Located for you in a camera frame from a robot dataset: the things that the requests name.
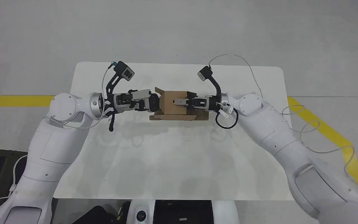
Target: cardboard box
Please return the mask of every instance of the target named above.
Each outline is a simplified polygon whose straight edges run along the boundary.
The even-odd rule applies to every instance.
[[[185,106],[175,105],[174,99],[185,99],[187,91],[163,91],[155,88],[159,97],[159,110],[149,116],[149,120],[209,120],[209,112],[205,110],[187,110]]]

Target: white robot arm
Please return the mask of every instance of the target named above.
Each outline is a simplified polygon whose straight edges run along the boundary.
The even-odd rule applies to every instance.
[[[256,94],[238,100],[222,94],[222,101],[237,109],[240,126],[281,164],[292,196],[307,214],[322,224],[357,223],[357,185],[303,146],[279,112]]]
[[[113,94],[119,80],[129,81],[134,72],[123,62],[113,62],[110,67],[112,65],[115,65],[116,74],[106,86],[105,101],[101,93],[91,93],[84,98],[58,94],[53,98],[49,113],[31,140],[25,171],[13,186],[13,193],[0,206],[0,224],[24,223],[24,220],[26,223],[50,223],[56,187],[81,151],[94,120],[111,116],[111,130],[115,114],[159,109],[159,97],[150,90]],[[79,126],[68,128],[66,122]]]

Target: yellow floor stripe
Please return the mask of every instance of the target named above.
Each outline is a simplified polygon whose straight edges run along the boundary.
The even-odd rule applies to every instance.
[[[288,102],[290,106],[293,105],[301,105],[298,101],[296,101],[292,97],[288,97]],[[311,122],[313,120],[319,120],[320,126],[318,127],[318,131],[326,136],[331,142],[333,142],[338,148],[344,147],[344,146],[352,146],[353,144],[348,141],[345,137],[343,137],[339,132],[331,128],[326,122],[322,121],[319,117],[311,113],[307,109],[302,109],[301,106],[293,106],[290,108],[291,111],[296,112],[298,116],[300,116],[303,120],[306,122]],[[343,158],[345,160],[345,163],[349,161],[349,159],[352,156],[352,148],[345,148],[342,149]],[[358,161],[356,156],[352,159],[350,164],[347,166],[348,173],[358,182]]]
[[[50,106],[54,96],[0,96],[0,106]]]

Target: gray floor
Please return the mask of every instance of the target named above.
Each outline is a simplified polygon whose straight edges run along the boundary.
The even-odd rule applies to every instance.
[[[252,65],[282,68],[288,95],[301,96],[296,99],[356,143],[357,1],[1,0],[0,21],[1,95],[68,92],[81,61],[207,64],[236,53]],[[0,149],[27,151],[46,112],[0,108]],[[297,129],[304,124],[292,121]],[[309,143],[332,147],[318,137]],[[341,164],[342,156],[330,160]],[[106,202],[59,200],[54,223],[72,222],[97,203]],[[242,223],[315,223],[294,202],[237,207]]]

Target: white cable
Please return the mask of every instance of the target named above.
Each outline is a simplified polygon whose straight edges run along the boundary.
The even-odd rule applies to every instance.
[[[46,116],[45,118],[48,118],[50,119],[51,121],[57,123],[57,124],[60,124],[60,125],[63,125],[65,127],[69,127],[69,128],[75,128],[75,129],[87,129],[87,128],[93,128],[94,126],[98,125],[100,123],[100,121],[102,120],[103,116],[109,112],[109,110],[107,109],[106,111],[104,111],[104,108],[105,108],[105,92],[104,92],[104,87],[103,87],[103,83],[105,81],[105,77],[106,77],[106,74],[108,72],[109,68],[107,68],[105,74],[103,75],[103,78],[102,78],[102,85],[101,85],[101,89],[102,89],[102,99],[103,99],[103,110],[102,110],[102,114],[101,114],[101,117],[100,119],[92,126],[89,126],[89,127],[75,127],[75,126],[71,126],[71,125],[68,125],[68,124],[62,124],[61,122],[58,122],[56,121],[55,119],[52,119],[48,116]]]
[[[303,108],[302,108],[301,110],[297,111],[297,112],[287,113],[287,114],[284,113],[284,110],[285,110],[285,109],[291,108],[291,107],[294,107],[294,106],[302,106]],[[304,107],[303,105],[287,106],[287,107],[285,107],[285,108],[282,110],[281,114],[282,114],[282,115],[297,114],[297,113],[299,113],[299,112],[302,112],[304,109],[305,109],[305,107]],[[305,129],[305,127],[307,127],[307,125],[309,125],[309,124],[311,124],[311,123],[313,123],[313,122],[318,122],[318,125],[317,125],[316,127],[314,127],[313,129],[311,129],[311,130],[303,131],[303,130]],[[354,182],[356,182],[356,181],[354,180],[354,178],[353,178],[353,177],[348,173],[348,171],[347,171],[347,167],[348,167],[349,163],[353,160],[354,155],[355,155],[355,148],[354,148],[353,146],[343,146],[343,147],[341,147],[341,148],[336,148],[336,149],[334,149],[334,150],[330,150],[330,151],[326,151],[326,152],[318,152],[318,151],[315,151],[315,150],[311,149],[311,148],[302,140],[302,134],[303,134],[303,133],[309,133],[309,132],[312,132],[312,131],[314,131],[314,130],[317,130],[320,125],[321,125],[321,123],[320,123],[319,120],[311,120],[310,122],[306,122],[306,124],[302,127],[301,131],[293,130],[292,128],[291,128],[291,130],[294,131],[294,132],[300,133],[300,141],[301,141],[301,143],[302,143],[308,150],[310,150],[311,152],[317,153],[317,154],[327,154],[327,153],[331,153],[331,152],[336,152],[336,151],[339,151],[339,150],[343,150],[343,149],[345,149],[345,148],[352,148],[352,149],[353,149],[353,152],[352,152],[351,158],[350,158],[350,159],[348,160],[348,162],[345,164],[345,166],[343,167],[343,170],[344,170],[345,174],[346,174],[348,177],[350,177]]]
[[[243,60],[246,62],[246,64],[249,66],[249,68],[250,68],[250,70],[251,70],[251,74],[252,74],[253,80],[255,81],[258,90],[260,91],[261,97],[263,98],[263,94],[262,94],[261,88],[260,88],[260,86],[258,85],[258,83],[257,83],[257,81],[256,81],[255,75],[253,74],[253,71],[252,71],[252,68],[251,68],[250,64],[249,64],[243,57],[241,57],[240,55],[236,55],[236,54],[221,54],[221,55],[216,56],[215,58],[219,58],[219,57],[225,56],[225,55],[231,55],[231,56],[239,57],[239,58],[243,59]]]
[[[348,162],[345,164],[345,166],[344,166],[344,168],[343,168],[345,174],[346,174],[347,176],[351,177],[350,174],[349,174],[348,171],[347,171],[347,166],[349,165],[349,163],[350,163],[350,162],[353,160],[353,158],[354,158],[355,149],[354,149],[353,146],[343,146],[343,147],[341,147],[341,148],[336,148],[336,149],[334,149],[334,150],[330,150],[330,151],[326,151],[326,152],[318,152],[318,151],[315,151],[315,150],[311,149],[310,147],[308,147],[308,145],[307,145],[306,143],[303,142],[303,140],[302,140],[302,133],[304,133],[304,132],[303,132],[304,128],[305,128],[307,125],[309,125],[310,123],[312,123],[312,122],[317,122],[317,121],[319,122],[319,120],[311,120],[310,122],[307,122],[307,124],[305,124],[305,125],[302,127],[301,132],[300,132],[300,141],[301,141],[301,143],[304,144],[304,145],[306,146],[306,148],[308,148],[311,152],[315,152],[315,153],[318,153],[318,154],[327,154],[327,153],[331,153],[331,152],[336,152],[336,151],[338,151],[338,150],[343,150],[343,149],[345,149],[345,148],[352,148],[352,149],[353,149],[353,152],[352,152],[351,158],[348,160]]]
[[[27,157],[27,155],[24,155],[24,156],[21,156],[18,160],[16,160],[14,166],[13,166],[13,169],[12,169],[12,186],[9,190],[9,195],[7,197],[3,197],[3,198],[9,198],[13,192],[13,190],[15,189],[16,187],[16,175],[15,175],[15,170],[16,170],[16,166],[18,164],[18,162],[22,159],[22,158],[25,158]]]

